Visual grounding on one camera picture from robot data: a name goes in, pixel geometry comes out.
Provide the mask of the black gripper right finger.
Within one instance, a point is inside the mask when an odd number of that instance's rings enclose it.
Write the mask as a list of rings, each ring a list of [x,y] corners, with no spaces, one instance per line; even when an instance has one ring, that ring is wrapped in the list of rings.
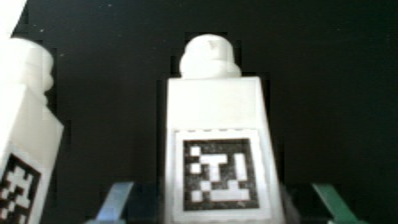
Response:
[[[325,183],[313,183],[311,186],[332,216],[327,224],[368,224],[357,218],[334,186]]]

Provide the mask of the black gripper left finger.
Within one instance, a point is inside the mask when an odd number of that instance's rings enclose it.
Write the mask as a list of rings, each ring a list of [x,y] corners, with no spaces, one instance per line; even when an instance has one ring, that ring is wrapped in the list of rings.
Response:
[[[87,221],[87,224],[126,224],[123,213],[131,189],[131,182],[117,182],[112,185],[96,218]]]

